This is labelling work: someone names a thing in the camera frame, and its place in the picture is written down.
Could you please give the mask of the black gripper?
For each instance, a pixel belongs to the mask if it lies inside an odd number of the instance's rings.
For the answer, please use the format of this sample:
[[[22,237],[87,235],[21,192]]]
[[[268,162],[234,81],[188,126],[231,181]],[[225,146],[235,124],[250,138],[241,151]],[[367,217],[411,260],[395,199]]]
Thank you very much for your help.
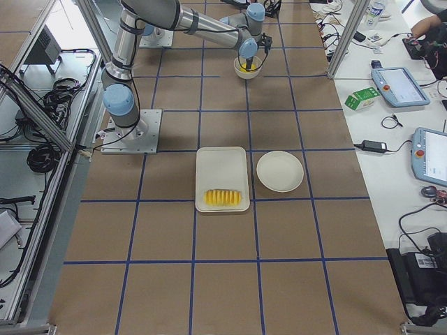
[[[245,70],[249,70],[249,69],[253,68],[253,64],[252,64],[253,60],[254,60],[254,57],[249,57],[246,59]]]

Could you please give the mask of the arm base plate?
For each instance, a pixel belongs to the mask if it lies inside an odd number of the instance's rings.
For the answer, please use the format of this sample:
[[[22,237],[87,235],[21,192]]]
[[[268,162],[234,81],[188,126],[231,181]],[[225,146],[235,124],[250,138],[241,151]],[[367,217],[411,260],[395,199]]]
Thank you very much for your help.
[[[112,117],[108,128],[112,131],[103,136],[102,154],[155,154],[158,149],[162,110],[141,110],[140,121],[132,130],[116,127]]]
[[[172,31],[159,28],[145,30],[140,39],[140,48],[171,48],[173,43]]]

